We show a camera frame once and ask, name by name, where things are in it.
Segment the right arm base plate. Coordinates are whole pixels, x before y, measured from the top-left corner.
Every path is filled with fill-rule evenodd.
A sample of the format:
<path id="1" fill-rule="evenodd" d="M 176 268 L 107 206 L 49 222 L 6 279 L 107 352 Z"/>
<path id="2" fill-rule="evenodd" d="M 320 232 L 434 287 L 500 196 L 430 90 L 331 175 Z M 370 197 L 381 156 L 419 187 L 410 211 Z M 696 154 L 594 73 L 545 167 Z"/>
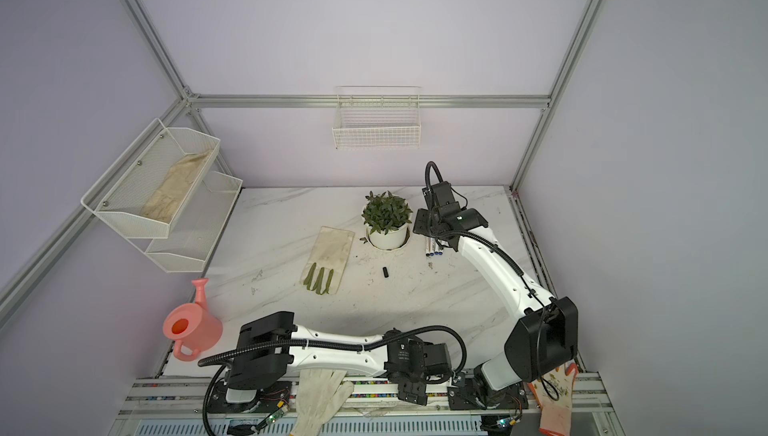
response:
<path id="1" fill-rule="evenodd" d="M 463 376 L 447 387 L 451 410 L 525 410 L 529 407 L 521 383 L 494 390 L 480 377 Z"/>

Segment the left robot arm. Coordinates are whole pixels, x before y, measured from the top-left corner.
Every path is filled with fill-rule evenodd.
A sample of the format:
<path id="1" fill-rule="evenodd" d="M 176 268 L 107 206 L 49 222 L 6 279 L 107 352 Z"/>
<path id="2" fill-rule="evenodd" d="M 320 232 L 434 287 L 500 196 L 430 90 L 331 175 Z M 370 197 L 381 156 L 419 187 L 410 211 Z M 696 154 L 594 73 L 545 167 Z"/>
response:
<path id="1" fill-rule="evenodd" d="M 279 311 L 243 325 L 234 349 L 205 357 L 198 365 L 225 366 L 228 387 L 241 391 L 261 391 L 283 377 L 313 369 L 384 378 L 398 387 L 399 400 L 424 406 L 427 386 L 454 379 L 466 361 L 464 340 L 444 325 L 347 336 L 297 325 L 292 312 Z"/>

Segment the beige glove in shelf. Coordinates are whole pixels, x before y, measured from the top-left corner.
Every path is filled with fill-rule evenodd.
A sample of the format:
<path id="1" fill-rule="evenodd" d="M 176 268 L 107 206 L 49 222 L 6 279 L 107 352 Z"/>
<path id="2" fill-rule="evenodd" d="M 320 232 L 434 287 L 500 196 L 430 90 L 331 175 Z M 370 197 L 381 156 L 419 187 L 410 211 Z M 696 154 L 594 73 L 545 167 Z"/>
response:
<path id="1" fill-rule="evenodd" d="M 144 204 L 140 215 L 151 220 L 170 223 L 180 208 L 187 192 L 200 174 L 211 151 L 187 154 L 168 170 L 162 184 Z"/>

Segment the white work glove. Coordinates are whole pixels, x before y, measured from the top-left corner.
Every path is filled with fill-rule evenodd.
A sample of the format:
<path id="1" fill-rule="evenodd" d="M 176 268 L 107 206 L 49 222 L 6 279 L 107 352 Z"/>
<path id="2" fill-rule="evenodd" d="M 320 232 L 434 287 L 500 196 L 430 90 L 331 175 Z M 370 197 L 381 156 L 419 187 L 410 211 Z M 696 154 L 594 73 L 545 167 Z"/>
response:
<path id="1" fill-rule="evenodd" d="M 291 435 L 318 435 L 351 396 L 354 384 L 346 372 L 330 369 L 301 370 L 296 396 L 296 422 Z"/>

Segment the white mesh shelf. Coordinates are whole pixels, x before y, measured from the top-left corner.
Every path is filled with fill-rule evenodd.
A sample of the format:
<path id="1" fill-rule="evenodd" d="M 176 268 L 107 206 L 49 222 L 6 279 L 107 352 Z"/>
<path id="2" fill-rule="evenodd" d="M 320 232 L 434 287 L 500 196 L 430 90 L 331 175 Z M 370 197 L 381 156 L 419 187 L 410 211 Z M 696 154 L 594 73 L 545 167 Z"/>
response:
<path id="1" fill-rule="evenodd" d="M 170 223 L 142 217 L 140 211 L 162 184 L 169 168 L 187 154 L 210 150 Z M 126 239 L 165 239 L 219 154 L 220 139 L 188 127 L 152 121 L 81 198 L 81 205 Z"/>
<path id="2" fill-rule="evenodd" d="M 240 194 L 242 180 L 211 170 L 165 239 L 145 255 L 166 273 L 202 273 Z"/>

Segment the orange white glove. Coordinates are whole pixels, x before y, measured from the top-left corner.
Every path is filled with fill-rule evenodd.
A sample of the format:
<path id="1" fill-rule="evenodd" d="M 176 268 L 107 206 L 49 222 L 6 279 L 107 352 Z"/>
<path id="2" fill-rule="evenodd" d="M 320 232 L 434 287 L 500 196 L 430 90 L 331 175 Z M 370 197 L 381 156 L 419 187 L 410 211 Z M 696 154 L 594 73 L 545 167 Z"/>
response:
<path id="1" fill-rule="evenodd" d="M 573 388 L 578 366 L 574 360 L 546 373 L 541 381 L 528 384 L 541 410 L 539 432 L 568 436 L 572 427 Z"/>

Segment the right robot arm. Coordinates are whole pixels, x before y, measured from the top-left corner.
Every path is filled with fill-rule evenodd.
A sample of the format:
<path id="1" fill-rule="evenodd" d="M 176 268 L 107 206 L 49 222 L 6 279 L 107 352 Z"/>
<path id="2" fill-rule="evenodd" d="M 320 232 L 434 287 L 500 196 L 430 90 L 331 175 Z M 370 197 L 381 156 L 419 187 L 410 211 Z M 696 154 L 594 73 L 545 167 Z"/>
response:
<path id="1" fill-rule="evenodd" d="M 447 181 L 422 188 L 426 208 L 418 210 L 414 232 L 437 240 L 466 258 L 502 300 L 514 327 L 501 352 L 474 369 L 472 397 L 485 406 L 507 388 L 532 383 L 574 359 L 578 352 L 578 309 L 556 298 L 503 249 L 488 221 L 462 206 Z"/>

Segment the potted green plant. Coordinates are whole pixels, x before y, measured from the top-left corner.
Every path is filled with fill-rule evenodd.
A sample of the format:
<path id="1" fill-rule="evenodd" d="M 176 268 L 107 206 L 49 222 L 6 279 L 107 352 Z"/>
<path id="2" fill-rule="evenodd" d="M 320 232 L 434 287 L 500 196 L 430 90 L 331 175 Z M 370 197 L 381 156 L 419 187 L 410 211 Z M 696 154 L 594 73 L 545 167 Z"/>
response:
<path id="1" fill-rule="evenodd" d="M 402 247 L 411 224 L 412 209 L 405 198 L 391 191 L 366 196 L 362 218 L 369 242 L 376 248 L 389 251 Z"/>

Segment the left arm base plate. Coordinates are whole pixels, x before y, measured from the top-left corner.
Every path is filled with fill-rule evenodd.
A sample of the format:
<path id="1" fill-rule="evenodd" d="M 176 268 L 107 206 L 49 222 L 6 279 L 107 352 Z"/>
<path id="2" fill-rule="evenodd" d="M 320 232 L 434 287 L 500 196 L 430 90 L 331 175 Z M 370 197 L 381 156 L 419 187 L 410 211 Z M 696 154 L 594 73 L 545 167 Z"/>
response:
<path id="1" fill-rule="evenodd" d="M 207 411 L 212 414 L 271 413 L 279 402 L 289 402 L 291 391 L 290 381 L 278 381 L 263 390 L 229 389 L 219 381 L 209 398 Z"/>

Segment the green bean pods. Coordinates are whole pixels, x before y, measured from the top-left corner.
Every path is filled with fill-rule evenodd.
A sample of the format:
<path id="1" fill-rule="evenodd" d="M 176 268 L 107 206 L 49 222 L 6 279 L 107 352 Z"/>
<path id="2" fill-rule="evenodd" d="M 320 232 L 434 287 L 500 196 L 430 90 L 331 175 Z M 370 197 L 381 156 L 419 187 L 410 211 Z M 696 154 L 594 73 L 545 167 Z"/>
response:
<path id="1" fill-rule="evenodd" d="M 317 295 L 326 295 L 330 293 L 334 276 L 335 270 L 333 268 L 328 269 L 314 262 L 303 277 L 302 285 Z"/>

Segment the lower white mesh shelf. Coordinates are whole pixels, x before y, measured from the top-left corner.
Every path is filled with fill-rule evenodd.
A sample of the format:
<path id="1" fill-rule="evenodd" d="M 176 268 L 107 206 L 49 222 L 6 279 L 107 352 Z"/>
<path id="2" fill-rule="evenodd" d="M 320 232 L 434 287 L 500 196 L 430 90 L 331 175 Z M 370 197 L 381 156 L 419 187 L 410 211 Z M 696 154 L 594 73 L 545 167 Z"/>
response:
<path id="1" fill-rule="evenodd" d="M 145 255 L 166 273 L 202 273 L 240 194 L 242 180 L 211 170 L 165 239 Z"/>

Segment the upper white mesh shelf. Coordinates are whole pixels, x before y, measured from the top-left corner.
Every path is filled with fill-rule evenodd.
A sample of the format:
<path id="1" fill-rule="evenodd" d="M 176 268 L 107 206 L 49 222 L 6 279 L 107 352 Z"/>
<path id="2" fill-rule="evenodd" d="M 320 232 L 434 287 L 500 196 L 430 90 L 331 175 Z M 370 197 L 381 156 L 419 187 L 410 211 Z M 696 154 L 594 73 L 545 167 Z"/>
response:
<path id="1" fill-rule="evenodd" d="M 210 150 L 170 223 L 142 217 L 140 211 L 162 184 L 169 168 L 187 154 Z M 219 154 L 220 139 L 188 127 L 152 121 L 81 198 L 81 205 L 126 239 L 165 239 Z"/>

